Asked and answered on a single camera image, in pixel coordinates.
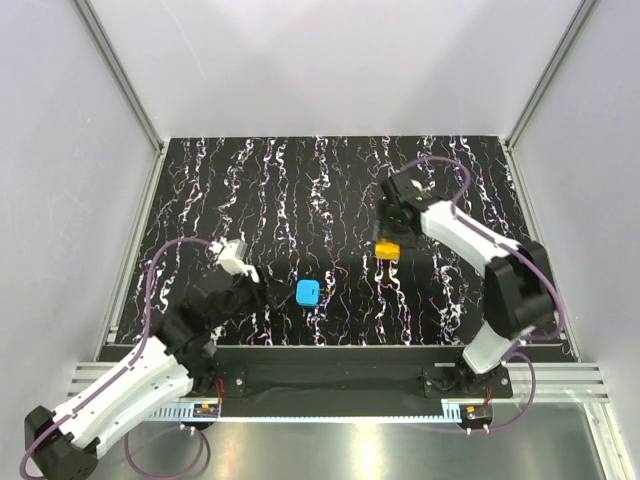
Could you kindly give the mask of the blue folding extension socket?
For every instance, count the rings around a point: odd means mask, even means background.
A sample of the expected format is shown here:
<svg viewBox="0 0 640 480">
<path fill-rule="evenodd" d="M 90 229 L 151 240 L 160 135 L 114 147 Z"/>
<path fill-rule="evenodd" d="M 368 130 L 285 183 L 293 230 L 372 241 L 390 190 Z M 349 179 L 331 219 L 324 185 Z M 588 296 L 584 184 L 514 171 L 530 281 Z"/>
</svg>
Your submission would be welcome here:
<svg viewBox="0 0 640 480">
<path fill-rule="evenodd" d="M 317 280 L 302 279 L 296 285 L 295 300 L 303 307 L 314 307 L 319 303 L 320 283 Z"/>
</svg>

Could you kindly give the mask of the yellow socket cube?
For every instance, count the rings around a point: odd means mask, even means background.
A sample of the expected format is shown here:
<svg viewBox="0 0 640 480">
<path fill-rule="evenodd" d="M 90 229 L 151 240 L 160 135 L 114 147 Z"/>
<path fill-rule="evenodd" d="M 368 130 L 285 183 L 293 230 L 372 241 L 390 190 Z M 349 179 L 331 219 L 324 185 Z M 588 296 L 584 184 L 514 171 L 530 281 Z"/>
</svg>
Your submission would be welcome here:
<svg viewBox="0 0 640 480">
<path fill-rule="evenodd" d="M 401 256 L 401 246 L 387 240 L 380 240 L 375 244 L 375 256 L 379 260 L 398 261 Z"/>
</svg>

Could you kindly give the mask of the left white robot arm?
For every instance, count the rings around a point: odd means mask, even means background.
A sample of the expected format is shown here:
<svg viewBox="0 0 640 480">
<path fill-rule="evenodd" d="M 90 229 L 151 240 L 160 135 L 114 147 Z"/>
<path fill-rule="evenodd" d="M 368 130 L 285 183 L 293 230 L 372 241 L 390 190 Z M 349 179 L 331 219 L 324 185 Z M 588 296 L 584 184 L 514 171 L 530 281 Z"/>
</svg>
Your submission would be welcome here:
<svg viewBox="0 0 640 480">
<path fill-rule="evenodd" d="M 25 417 L 23 459 L 44 479 L 88 478 L 111 446 L 154 411 L 218 386 L 215 328 L 240 314 L 278 310 L 294 294 L 262 270 L 207 274 L 99 379 L 54 409 L 38 406 Z"/>
</svg>

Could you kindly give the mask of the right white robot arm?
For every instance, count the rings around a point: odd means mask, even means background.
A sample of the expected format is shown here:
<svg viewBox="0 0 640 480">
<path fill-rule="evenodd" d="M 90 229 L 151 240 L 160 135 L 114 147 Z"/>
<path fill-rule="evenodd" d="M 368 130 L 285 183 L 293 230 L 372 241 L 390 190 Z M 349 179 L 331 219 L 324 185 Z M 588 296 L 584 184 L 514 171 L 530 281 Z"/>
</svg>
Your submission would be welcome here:
<svg viewBox="0 0 640 480">
<path fill-rule="evenodd" d="M 426 384 L 440 394 L 476 396 L 490 386 L 518 341 L 537 328 L 559 324 L 558 293 L 546 249 L 489 230 L 452 201 L 422 191 L 406 172 L 380 184 L 375 255 L 396 261 L 423 237 L 436 240 L 470 264 L 484 281 L 483 324 L 455 364 Z"/>
</svg>

